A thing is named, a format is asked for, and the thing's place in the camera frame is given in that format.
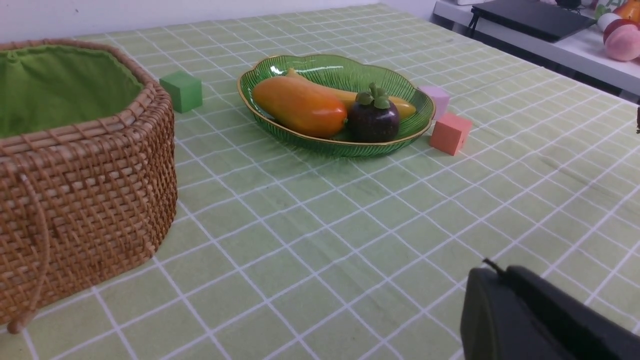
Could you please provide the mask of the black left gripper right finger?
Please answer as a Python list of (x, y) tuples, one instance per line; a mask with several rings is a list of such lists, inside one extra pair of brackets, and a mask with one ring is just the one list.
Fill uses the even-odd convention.
[(510, 265), (505, 282), (574, 360), (637, 360), (639, 337), (529, 269)]

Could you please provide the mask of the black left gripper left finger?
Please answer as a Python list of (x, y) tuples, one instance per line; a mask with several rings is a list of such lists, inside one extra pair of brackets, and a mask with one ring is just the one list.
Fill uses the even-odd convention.
[(468, 273), (460, 333), (466, 360), (574, 360), (533, 309), (532, 294), (518, 294), (507, 269), (488, 258)]

